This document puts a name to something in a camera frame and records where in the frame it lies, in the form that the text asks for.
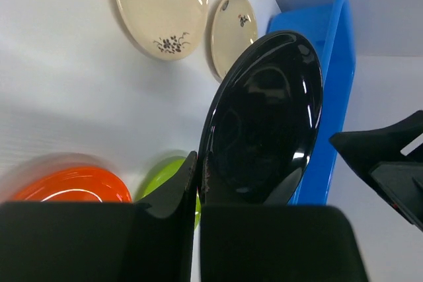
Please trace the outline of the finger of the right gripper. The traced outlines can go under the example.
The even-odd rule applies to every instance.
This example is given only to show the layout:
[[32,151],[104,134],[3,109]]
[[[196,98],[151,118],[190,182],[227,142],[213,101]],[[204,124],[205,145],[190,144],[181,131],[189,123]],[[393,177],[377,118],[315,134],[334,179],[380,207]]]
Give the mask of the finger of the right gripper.
[[401,153],[419,135],[421,110],[388,127],[335,133],[329,142],[381,199],[422,229],[422,146]]

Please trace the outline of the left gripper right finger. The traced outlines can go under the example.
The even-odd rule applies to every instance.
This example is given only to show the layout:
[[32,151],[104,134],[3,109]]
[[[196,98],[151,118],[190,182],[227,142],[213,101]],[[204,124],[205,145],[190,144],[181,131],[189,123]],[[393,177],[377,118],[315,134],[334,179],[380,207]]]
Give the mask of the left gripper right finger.
[[202,174],[202,281],[368,281],[341,210],[243,203],[218,175],[212,153]]

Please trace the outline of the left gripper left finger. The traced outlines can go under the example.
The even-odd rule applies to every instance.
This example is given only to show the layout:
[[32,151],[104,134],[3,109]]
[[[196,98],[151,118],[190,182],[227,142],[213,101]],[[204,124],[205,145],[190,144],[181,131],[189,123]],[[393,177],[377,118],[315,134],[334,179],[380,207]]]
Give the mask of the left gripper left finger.
[[197,161],[135,203],[2,203],[1,280],[189,281]]

